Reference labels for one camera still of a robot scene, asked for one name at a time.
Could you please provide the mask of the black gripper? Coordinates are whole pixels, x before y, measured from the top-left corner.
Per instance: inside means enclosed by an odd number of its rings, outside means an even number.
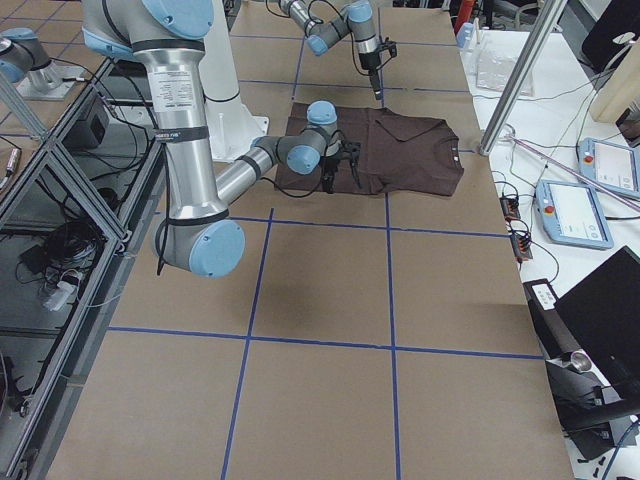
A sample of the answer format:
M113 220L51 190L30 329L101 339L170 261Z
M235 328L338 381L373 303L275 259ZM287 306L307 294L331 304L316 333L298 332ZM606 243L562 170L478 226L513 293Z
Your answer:
M371 52L359 52L358 60L360 69L369 75L369 81L376 100L381 99L381 81L377 73L380 65L380 53L378 50Z
M331 155L321 158L322 189L327 194L334 194L335 173L341 161L350 158L350 149L339 146Z

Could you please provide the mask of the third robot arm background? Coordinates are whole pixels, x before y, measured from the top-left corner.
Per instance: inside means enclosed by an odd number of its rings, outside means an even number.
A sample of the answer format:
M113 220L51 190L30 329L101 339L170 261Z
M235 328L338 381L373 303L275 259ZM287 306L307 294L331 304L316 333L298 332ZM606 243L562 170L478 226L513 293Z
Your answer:
M1 73L27 100L64 100L84 71L57 64L29 28L1 32Z

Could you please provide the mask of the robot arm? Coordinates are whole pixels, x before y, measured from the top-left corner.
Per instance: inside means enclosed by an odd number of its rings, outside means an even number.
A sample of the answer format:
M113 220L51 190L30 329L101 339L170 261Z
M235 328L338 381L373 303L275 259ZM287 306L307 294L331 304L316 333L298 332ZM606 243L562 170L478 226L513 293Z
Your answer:
M210 1L85 1L87 47L113 59L141 63L155 114L155 138L166 150L168 207L154 249L159 266L206 278L229 274L245 249L242 227L229 206L265 173L284 164L311 173L344 152L335 107L316 101L297 135L262 136L221 173L215 173L200 64L215 27Z
M373 9L369 1L354 1L342 7L328 21L313 17L311 3L306 1L278 1L280 11L291 18L303 31L306 43L316 56L325 54L346 37L353 38L360 68L369 78L374 97L383 97L379 69L382 66L382 40L377 35Z

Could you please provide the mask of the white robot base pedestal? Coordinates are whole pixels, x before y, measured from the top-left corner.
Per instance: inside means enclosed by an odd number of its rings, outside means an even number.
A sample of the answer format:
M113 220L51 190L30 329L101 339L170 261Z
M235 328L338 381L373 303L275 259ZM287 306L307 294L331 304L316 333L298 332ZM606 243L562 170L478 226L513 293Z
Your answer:
M204 39L200 78L212 158L231 163L268 132L269 118L254 116L242 101L223 2L211 2L213 25Z

